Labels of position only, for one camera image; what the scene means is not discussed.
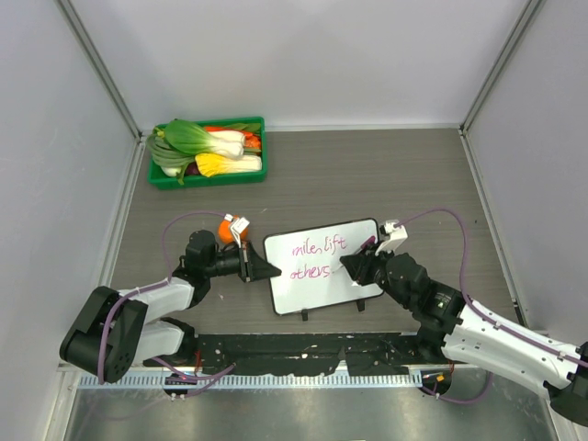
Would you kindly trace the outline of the white marker with magenta cap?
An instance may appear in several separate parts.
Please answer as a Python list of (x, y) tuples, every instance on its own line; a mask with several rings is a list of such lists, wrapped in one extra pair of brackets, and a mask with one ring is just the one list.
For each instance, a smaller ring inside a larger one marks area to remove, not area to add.
[(344, 257), (348, 257), (348, 256), (351, 256), (351, 255), (359, 254), (360, 252), (362, 252), (363, 250), (365, 250), (367, 247), (369, 247), (370, 245), (372, 245), (375, 241), (376, 241), (375, 236), (374, 235), (371, 235), (362, 244), (360, 244), (356, 248), (356, 250), (354, 250), (352, 253), (342, 255), (339, 258), (337, 264), (332, 268), (332, 272), (335, 273), (335, 272), (337, 272), (338, 270), (340, 270), (344, 266), (344, 263), (343, 263), (343, 258)]

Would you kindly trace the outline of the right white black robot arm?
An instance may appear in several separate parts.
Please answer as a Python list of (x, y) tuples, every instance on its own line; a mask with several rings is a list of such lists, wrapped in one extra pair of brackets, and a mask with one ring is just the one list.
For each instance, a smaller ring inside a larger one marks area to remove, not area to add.
[(376, 285), (419, 322), (416, 355), (424, 362), (471, 364), (548, 400), (551, 409), (587, 424), (587, 346), (538, 334), (435, 281), (408, 254), (374, 246), (341, 257), (359, 286)]

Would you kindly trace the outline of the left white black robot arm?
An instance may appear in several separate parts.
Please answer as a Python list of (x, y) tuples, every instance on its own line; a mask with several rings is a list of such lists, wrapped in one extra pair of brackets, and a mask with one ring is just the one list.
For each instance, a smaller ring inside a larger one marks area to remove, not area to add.
[(154, 357), (186, 366), (198, 339), (171, 313), (203, 301), (214, 277), (235, 275), (248, 283), (280, 274), (249, 243), (220, 247), (212, 232), (193, 232), (170, 278), (133, 289), (95, 288), (64, 336), (60, 358), (101, 383), (115, 383)]

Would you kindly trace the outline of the small white whiteboard black frame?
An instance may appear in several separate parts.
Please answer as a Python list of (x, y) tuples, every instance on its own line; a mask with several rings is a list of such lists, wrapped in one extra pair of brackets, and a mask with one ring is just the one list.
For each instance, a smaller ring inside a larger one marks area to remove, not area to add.
[(341, 303), (378, 297), (376, 285), (358, 286), (340, 258), (354, 254), (368, 239), (378, 237), (374, 219), (268, 235), (263, 240), (266, 260), (281, 270), (270, 279), (274, 311), (287, 315)]

